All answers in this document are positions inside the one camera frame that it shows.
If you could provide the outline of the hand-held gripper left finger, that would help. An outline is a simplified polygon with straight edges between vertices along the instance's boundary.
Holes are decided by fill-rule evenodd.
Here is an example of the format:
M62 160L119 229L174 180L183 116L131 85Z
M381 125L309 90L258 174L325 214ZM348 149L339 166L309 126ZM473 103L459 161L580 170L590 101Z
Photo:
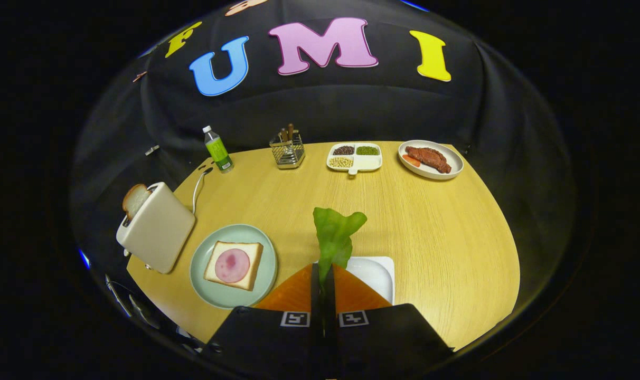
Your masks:
M324 379L324 315L316 264L305 292L310 312L238 306L202 349L230 379Z

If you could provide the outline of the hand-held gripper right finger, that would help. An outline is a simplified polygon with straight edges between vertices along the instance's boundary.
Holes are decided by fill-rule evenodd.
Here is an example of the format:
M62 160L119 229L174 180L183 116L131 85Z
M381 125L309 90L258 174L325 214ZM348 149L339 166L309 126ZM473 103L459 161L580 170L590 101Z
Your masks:
M420 379L453 355L414 305L391 305L339 265L325 289L326 378Z

